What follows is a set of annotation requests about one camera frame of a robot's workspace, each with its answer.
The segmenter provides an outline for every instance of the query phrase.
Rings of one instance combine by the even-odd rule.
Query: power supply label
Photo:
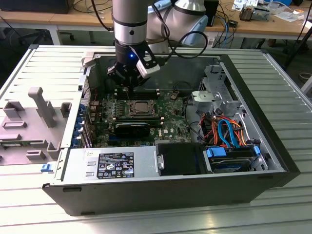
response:
[[[135,177],[133,152],[99,154],[97,177],[99,179]]]

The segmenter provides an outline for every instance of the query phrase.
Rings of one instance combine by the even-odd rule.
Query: blue latch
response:
[[[253,147],[253,150],[254,150],[254,152],[255,152],[255,154],[256,154],[257,156],[259,156],[259,155],[261,154],[260,149],[259,149],[258,146],[254,146],[254,147]]]
[[[206,151],[208,157],[226,157],[226,152],[224,148],[212,147]]]
[[[52,166],[49,163],[43,164],[41,170],[41,172],[52,172]]]

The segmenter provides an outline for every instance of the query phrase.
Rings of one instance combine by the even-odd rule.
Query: paper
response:
[[[294,21],[298,20],[298,16],[296,16],[295,14],[293,14],[291,12],[287,12],[287,11],[279,13],[275,16],[279,17],[282,20],[286,20],[288,22],[294,22]]]
[[[258,5],[259,0],[235,0],[234,4],[232,6],[232,10],[241,11],[244,4],[246,6],[254,6],[256,7]]]

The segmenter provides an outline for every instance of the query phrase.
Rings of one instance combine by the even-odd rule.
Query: aluminum workbench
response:
[[[34,107],[27,92],[41,86],[60,107],[77,95],[86,51],[111,47],[39,46],[29,49],[0,90],[8,100]],[[311,233],[312,104],[268,54],[258,50],[208,50],[227,54],[293,157],[301,175],[283,188],[270,189],[250,204],[73,217],[45,192],[51,174],[40,164],[0,166],[0,233]]]

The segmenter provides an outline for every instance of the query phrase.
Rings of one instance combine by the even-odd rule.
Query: black cable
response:
[[[175,85],[172,87],[172,89],[176,89],[176,86],[178,85],[178,84],[187,84],[191,89],[194,89],[192,86],[191,86],[191,84],[189,83],[189,82],[187,82],[187,81],[178,81],[177,83],[175,83]]]
[[[113,28],[112,27],[107,27],[103,21],[101,20],[100,16],[98,15],[98,11],[97,11],[97,7],[96,7],[96,4],[94,3],[94,0],[91,0],[91,3],[92,3],[92,6],[93,6],[93,10],[94,10],[94,13],[96,14],[97,16],[97,19],[98,21],[100,22],[100,24],[103,26],[103,28],[105,28],[107,31],[112,31]]]
[[[190,128],[190,130],[191,130],[192,132],[194,132],[196,135],[198,135],[199,138],[200,138],[201,140],[204,141],[204,138],[203,138],[196,130],[194,130],[194,128],[192,128],[192,127],[190,126],[193,122],[192,122],[191,124],[189,124],[188,121],[187,121],[187,118],[186,118],[186,108],[187,108],[187,105],[189,104],[189,100],[191,99],[191,97],[192,97],[192,95],[189,95],[189,97],[188,97],[188,99],[187,99],[187,101],[186,101],[186,104],[185,104],[185,108],[184,108],[184,119],[185,119],[186,125]]]
[[[74,6],[73,6],[74,10],[75,10],[75,11],[78,11],[78,12],[82,12],[82,13],[94,13],[94,11],[91,11],[91,10],[90,10],[90,8],[93,7],[93,5],[91,5],[91,6],[89,6],[89,7],[87,8],[88,11],[82,11],[82,10],[77,9],[77,8],[76,8],[76,5],[77,5],[78,3],[80,3],[80,2],[82,2],[82,1],[84,1],[84,0],[79,0],[79,1],[77,1],[77,2],[74,3]],[[108,1],[109,1],[109,0],[107,0],[105,3],[98,3],[98,4],[95,4],[95,6],[105,5],[106,3],[108,3]],[[109,8],[111,8],[111,6],[110,6],[110,7],[107,7],[107,8],[104,8],[104,9],[97,10],[97,11],[104,11],[104,10],[107,10],[107,9],[109,9]]]
[[[187,57],[187,56],[178,54],[178,53],[176,52],[177,47],[179,46],[179,44],[180,44],[187,36],[189,36],[189,35],[191,35],[191,34],[201,34],[201,35],[204,37],[204,39],[205,39],[204,48],[203,48],[197,55],[190,56],[190,57]],[[180,57],[180,58],[182,58],[182,59],[194,59],[194,58],[197,58],[198,56],[201,56],[201,55],[205,52],[207,46],[208,46],[208,37],[207,37],[203,32],[201,32],[201,31],[191,31],[191,32],[186,33],[186,34],[178,41],[178,43],[177,43],[177,45],[174,47],[173,51],[171,51],[171,53],[168,55],[168,57],[167,57],[165,60],[168,61],[168,60],[171,58],[171,56],[172,56],[173,54],[177,55],[178,57]]]
[[[169,40],[169,36],[170,36],[170,29],[169,29],[169,27],[166,25],[166,23],[165,23],[163,17],[161,16],[161,13],[159,12],[159,10],[157,9],[157,7],[156,7],[154,4],[152,5],[152,8],[153,8],[153,10],[154,10],[154,12],[155,12],[157,18],[160,20],[160,22],[162,23],[162,25],[163,25],[163,27],[164,27],[164,32],[165,32],[165,36],[166,36],[166,37],[165,37],[165,40],[166,40],[166,39],[168,40],[169,47],[171,48],[171,53],[168,55],[168,57],[165,59],[165,61],[168,61],[168,60],[171,58],[171,56],[172,56],[173,54],[175,54],[176,56],[178,56],[178,57],[180,57],[180,58],[182,58],[182,59],[194,59],[194,58],[197,58],[198,56],[202,55],[202,54],[205,52],[205,50],[206,50],[206,48],[207,48],[207,46],[208,46],[208,38],[207,38],[207,36],[206,36],[203,32],[200,32],[200,31],[191,31],[191,32],[186,33],[186,34],[178,41],[177,45],[173,48],[173,46],[171,45],[170,40]],[[205,46],[204,46],[203,50],[202,50],[201,52],[199,52],[197,55],[191,56],[191,57],[186,57],[186,56],[183,56],[183,55],[177,53],[177,52],[176,52],[176,49],[177,49],[177,47],[179,46],[179,44],[180,44],[188,35],[191,35],[191,34],[201,34],[201,35],[205,38],[205,41],[206,41],[206,42],[205,42]]]
[[[304,24],[303,24],[302,29],[301,29],[301,32],[300,32],[300,34],[299,34],[297,40],[296,40],[295,43],[293,44],[293,47],[292,47],[292,49],[291,49],[290,51],[293,51],[293,50],[295,49],[295,47],[296,47],[296,45],[297,45],[297,43],[298,43],[298,41],[299,41],[299,38],[301,37],[301,34],[302,34],[302,32],[303,32],[303,29],[306,27],[306,23],[307,23],[307,21],[308,21],[309,15],[310,15],[311,8],[312,8],[312,1],[311,1],[311,4],[310,4],[310,7],[309,7],[309,11],[308,11],[308,14],[307,14],[307,18],[306,18],[306,20],[305,20],[305,22],[304,22]],[[290,56],[291,54],[292,54],[292,53],[288,53],[288,56],[287,56],[287,58],[286,58],[286,61],[288,60],[288,58],[289,58],[289,56]]]
[[[220,3],[219,3],[219,6],[221,7],[222,12],[221,12],[221,11],[217,11],[217,16],[219,16],[219,17],[223,18],[223,19],[224,19],[224,21],[226,22],[226,24],[227,24],[227,25],[229,25],[229,20],[230,20],[230,19],[229,19],[228,15],[227,15],[227,14],[225,14],[224,9],[223,9],[223,7],[221,6],[221,4],[220,4]],[[215,43],[215,45],[213,46],[213,48],[216,48],[216,46],[218,46],[218,48],[220,48],[220,45],[221,45],[221,44],[223,44],[223,43],[224,43],[224,41],[225,41],[225,38],[223,39],[223,41],[220,41],[220,40],[221,40],[221,38],[222,38],[222,36],[223,36],[223,34],[224,34],[224,32],[226,31],[226,26],[225,26],[225,25],[223,25],[223,24],[222,24],[222,26],[224,26],[224,30],[223,30],[223,32],[222,32],[222,34],[221,34],[221,36],[219,37],[219,39],[218,39],[218,40],[216,40],[216,43]],[[227,38],[227,40],[228,40],[230,37],[232,37],[232,39],[231,39],[231,41],[229,41],[229,42],[225,43],[225,45],[233,42],[235,32],[236,32],[236,29],[234,30],[234,28],[233,28],[233,33],[232,33],[232,34],[231,34],[231,35]]]
[[[22,40],[24,42],[26,42],[26,44],[28,44],[28,46],[30,46],[30,44],[28,43],[28,41],[26,41],[25,39],[23,39],[23,37],[15,30],[15,28],[13,28],[2,16],[0,16],[0,18],[20,37],[22,38]]]
[[[155,4],[152,5],[152,8],[155,12],[155,15],[157,16],[157,18],[160,20],[162,26],[164,27],[164,32],[165,32],[165,35],[166,37],[164,38],[164,41],[168,40],[168,43],[169,42],[169,37],[170,37],[170,30],[169,30],[169,27],[166,25],[164,19],[162,18],[161,16],[161,13],[160,11],[158,10],[158,8],[155,6]]]

